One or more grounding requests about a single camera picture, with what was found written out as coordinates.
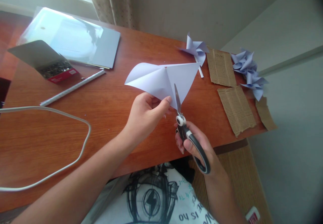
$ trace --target white straw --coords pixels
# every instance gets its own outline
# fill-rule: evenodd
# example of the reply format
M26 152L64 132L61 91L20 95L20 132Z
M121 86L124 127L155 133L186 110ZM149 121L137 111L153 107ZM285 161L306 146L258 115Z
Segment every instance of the white straw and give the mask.
M198 59L196 58L196 56L194 56L194 59L195 59L195 62L197 62L197 63L198 63ZM202 73L201 66L199 66L199 72L200 72L201 78L204 78L204 75L203 75L203 73Z
M40 106L47 106L47 105L53 103L54 101L62 98L63 96L67 95L68 93L76 90L77 88L81 87L82 85L85 85L86 83L92 81L93 79L95 79L95 78L97 78L97 77L99 77L99 76L101 76L103 74L105 74L105 71L104 70L101 70L100 72L98 72L98 73L96 73L96 74L94 74L94 75L86 78L82 82L79 82L78 84L76 84L76 85L68 88L67 90L59 93L58 95L55 95L54 97L52 97L52 98L50 98L50 99L48 99L46 101L43 101L42 103L40 103Z

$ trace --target curtain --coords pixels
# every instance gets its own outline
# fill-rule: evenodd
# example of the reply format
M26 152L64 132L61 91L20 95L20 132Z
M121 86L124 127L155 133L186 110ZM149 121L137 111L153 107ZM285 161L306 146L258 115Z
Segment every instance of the curtain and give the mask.
M136 29L131 0L92 0L98 18L102 22Z

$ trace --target power cord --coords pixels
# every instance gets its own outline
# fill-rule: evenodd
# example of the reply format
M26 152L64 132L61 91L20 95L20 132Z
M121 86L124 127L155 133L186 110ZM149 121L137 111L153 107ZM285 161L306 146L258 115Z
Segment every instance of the power cord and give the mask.
M30 189L30 188L32 188L32 187L34 187L36 185L39 185L40 183L48 180L49 178L53 177L54 175L62 172L63 170L69 168L70 166L74 165L81 158L81 156L83 155L86 142L87 142L87 140L88 140L88 138L90 136L90 133L91 133L91 125L86 120L83 120L83 119L81 119L79 117L76 117L76 116L67 114L67 113L65 113L63 111L59 111L59 110L56 110L56 109L53 109L53 108L42 107L42 106L25 106L25 107L15 107L15 108L0 109L0 113L9 113L9 112L16 112L16 111L24 111L24 110L45 110L45 111L51 111L51 112L54 112L54 113L57 113L57 114L60 114L60 115L63 115L63 116L67 116L67 117L72 118L72 119L75 119L75 120L82 121L82 122L84 122L84 123L86 123L88 125L88 133L87 133L87 136L86 136L86 138L84 140L84 143L83 143L83 146L82 146L82 150L80 152L80 155L78 156L78 158L74 162L70 163L69 165L66 165L65 167L61 168L60 170L57 170L56 172L48 175L47 177L43 178L42 180L39 180L38 182L36 182L34 184L31 184L31 185L28 185L28 186L25 186L25 187L20 187L20 188L0 187L0 191L15 192L15 191L22 191L22 190Z

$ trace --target white paper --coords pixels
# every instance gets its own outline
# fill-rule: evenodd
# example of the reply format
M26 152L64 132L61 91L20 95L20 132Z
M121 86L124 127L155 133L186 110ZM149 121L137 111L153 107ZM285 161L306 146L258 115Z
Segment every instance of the white paper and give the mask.
M189 35L187 34L187 41L186 41L186 49L180 48L184 52L188 52L192 55L194 55L196 62L201 63L201 66L203 65L206 55L205 53L209 53L209 50L205 44L205 42L202 41L193 41Z
M146 91L160 100L171 96L171 106L177 110L174 84L183 103L200 65L201 63L170 65L139 63L131 70L124 84Z
M257 64L252 60L254 53L241 48L241 53L231 58L234 62L233 70L246 76L247 84L241 84L253 91L255 98L259 101L263 95L263 85L269 82L262 77L258 77Z

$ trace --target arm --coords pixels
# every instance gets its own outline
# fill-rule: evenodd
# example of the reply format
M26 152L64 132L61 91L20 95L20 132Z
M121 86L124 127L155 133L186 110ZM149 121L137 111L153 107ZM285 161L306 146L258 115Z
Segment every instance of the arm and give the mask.
M222 167L208 138L192 122L188 121L187 127L201 144L210 162L211 172L204 175L210 213L219 223L247 223L236 202L230 178ZM175 139L181 152L186 149L189 153L199 158L203 164L201 155L189 140L183 142L178 133Z
M121 133L30 205L12 223L80 223L122 161L169 111L171 97L137 96Z

